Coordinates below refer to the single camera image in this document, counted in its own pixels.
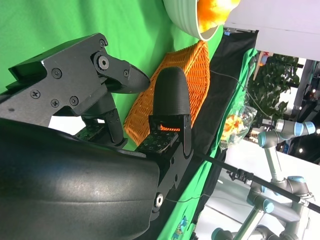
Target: black fingertip pad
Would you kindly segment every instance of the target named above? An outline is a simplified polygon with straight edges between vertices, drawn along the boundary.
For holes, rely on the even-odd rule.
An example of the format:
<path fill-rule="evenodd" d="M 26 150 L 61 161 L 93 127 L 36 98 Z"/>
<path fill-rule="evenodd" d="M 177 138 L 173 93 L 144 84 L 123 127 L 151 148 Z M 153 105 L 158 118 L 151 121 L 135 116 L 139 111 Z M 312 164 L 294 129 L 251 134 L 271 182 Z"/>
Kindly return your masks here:
<path fill-rule="evenodd" d="M 180 67 L 163 69 L 155 83 L 153 115 L 189 115 L 190 100 L 187 79 Z"/>

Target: green cloth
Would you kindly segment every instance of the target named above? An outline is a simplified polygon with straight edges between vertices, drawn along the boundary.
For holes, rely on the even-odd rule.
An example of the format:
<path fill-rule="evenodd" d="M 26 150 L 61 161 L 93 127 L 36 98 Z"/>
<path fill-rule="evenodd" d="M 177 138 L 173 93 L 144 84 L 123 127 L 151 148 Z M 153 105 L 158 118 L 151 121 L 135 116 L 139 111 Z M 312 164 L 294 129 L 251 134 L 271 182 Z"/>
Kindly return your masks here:
<path fill-rule="evenodd" d="M 128 61 L 149 77 L 165 53 L 198 41 L 171 22 L 161 0 L 3 0 L 0 93 L 15 81 L 8 68 L 66 41 L 95 33 L 105 35 L 111 56 Z M 221 27 L 209 42 L 210 57 L 222 33 Z M 136 98 L 137 94 L 114 94 L 122 123 Z M 129 140 L 125 148 L 135 147 Z"/>
<path fill-rule="evenodd" d="M 218 146 L 220 143 L 220 139 L 223 133 L 223 126 L 225 125 L 225 121 L 227 119 L 227 116 L 234 112 L 235 110 L 240 109 L 243 106 L 243 103 L 245 101 L 245 95 L 246 92 L 243 91 L 243 88 L 240 86 L 245 86 L 246 80 L 248 79 L 248 75 L 251 75 L 252 72 L 249 72 L 249 63 L 253 56 L 257 54 L 257 50 L 250 49 L 248 50 L 244 56 L 241 66 L 241 71 L 239 75 L 239 83 L 237 87 L 235 88 L 233 97 L 231 101 L 228 104 L 228 107 L 223 115 L 223 121 L 221 121 L 219 129 L 217 131 L 218 137 L 216 138 L 215 142 L 212 145 L 211 148 L 211 157 L 215 157 Z M 188 187 L 185 189 L 184 193 L 180 197 L 178 202 L 168 220 L 165 227 L 163 228 L 161 234 L 158 237 L 158 240 L 171 240 L 174 239 L 173 235 L 175 231 L 177 230 L 177 227 L 179 226 L 180 222 L 184 217 L 187 219 L 187 226 L 184 228 L 183 234 L 179 236 L 179 240 L 189 240 L 191 237 L 191 234 L 193 230 L 195 229 L 195 225 L 191 224 L 189 221 L 192 220 L 198 202 L 199 202 L 199 196 L 202 193 L 202 190 L 204 188 L 207 176 L 209 174 L 209 170 L 211 168 L 212 163 L 205 161 L 201 167 L 198 169 L 197 173 L 192 178 L 191 182 L 189 183 Z"/>

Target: black clamp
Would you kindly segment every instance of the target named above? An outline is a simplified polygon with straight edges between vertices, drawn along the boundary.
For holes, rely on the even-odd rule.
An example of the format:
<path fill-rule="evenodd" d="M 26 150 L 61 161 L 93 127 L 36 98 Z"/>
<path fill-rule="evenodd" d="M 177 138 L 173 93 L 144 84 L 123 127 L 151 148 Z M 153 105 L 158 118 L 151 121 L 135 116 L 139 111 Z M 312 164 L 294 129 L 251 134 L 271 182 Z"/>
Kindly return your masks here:
<path fill-rule="evenodd" d="M 191 116 L 150 115 L 150 134 L 135 150 L 155 161 L 160 171 L 158 196 L 165 199 L 169 190 L 176 189 L 185 174 L 194 151 L 191 148 Z M 161 130 L 162 127 L 176 131 Z M 155 220 L 161 204 L 155 199 L 150 220 Z"/>
<path fill-rule="evenodd" d="M 122 148 L 127 139 L 111 93 L 143 92 L 150 79 L 108 55 L 107 45 L 105 36 L 97 33 L 10 68 L 16 82 L 0 95 L 0 117 L 48 127 L 52 116 L 81 116 L 86 127 L 77 137 Z"/>
<path fill-rule="evenodd" d="M 229 174 L 229 177 L 231 178 L 232 181 L 234 180 L 239 180 L 243 183 L 247 183 L 247 181 L 252 181 L 254 178 L 254 174 L 251 172 L 247 172 L 242 169 L 238 169 L 237 171 L 231 172 L 227 171 L 227 174 Z"/>

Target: black cloth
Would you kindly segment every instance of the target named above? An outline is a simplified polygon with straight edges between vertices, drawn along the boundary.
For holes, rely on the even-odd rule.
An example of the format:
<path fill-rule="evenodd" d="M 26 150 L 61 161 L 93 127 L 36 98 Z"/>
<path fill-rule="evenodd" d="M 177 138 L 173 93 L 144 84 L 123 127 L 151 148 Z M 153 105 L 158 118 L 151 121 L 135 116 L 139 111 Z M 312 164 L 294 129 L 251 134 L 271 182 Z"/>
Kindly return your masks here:
<path fill-rule="evenodd" d="M 222 40 L 210 62 L 210 69 L 239 78 L 242 60 L 247 50 L 255 46 L 256 35 L 252 33 L 232 33 L 229 36 L 223 35 Z M 195 152 L 210 155 L 211 146 L 216 138 L 217 130 L 227 110 L 228 104 L 232 99 L 237 86 L 237 81 L 229 77 L 223 77 L 217 74 L 210 74 L 210 86 L 207 97 L 200 109 L 200 112 L 192 127 L 192 146 Z M 197 173 L 199 167 L 204 162 L 203 159 L 193 156 L 191 159 L 177 189 L 171 189 L 167 194 L 170 200 L 178 201 L 188 187 L 190 181 Z M 220 170 L 212 165 L 210 174 L 206 180 L 204 191 L 213 192 L 216 184 L 208 182 L 212 179 L 217 182 Z M 200 199 L 201 205 L 198 205 L 197 211 L 204 207 L 205 198 Z M 175 202 L 164 200 L 159 217 L 150 222 L 149 229 L 137 240 L 156 239 L 167 223 L 174 207 Z"/>

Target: plastic bag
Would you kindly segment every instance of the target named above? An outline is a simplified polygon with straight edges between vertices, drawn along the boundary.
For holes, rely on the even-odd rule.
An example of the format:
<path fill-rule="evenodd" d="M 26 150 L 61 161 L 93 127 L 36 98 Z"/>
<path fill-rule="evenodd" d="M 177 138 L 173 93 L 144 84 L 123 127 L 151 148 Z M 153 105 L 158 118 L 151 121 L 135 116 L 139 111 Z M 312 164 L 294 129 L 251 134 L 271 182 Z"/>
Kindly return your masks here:
<path fill-rule="evenodd" d="M 240 110 L 228 115 L 219 144 L 221 150 L 238 144 L 247 135 L 257 112 L 253 107 L 243 106 Z"/>

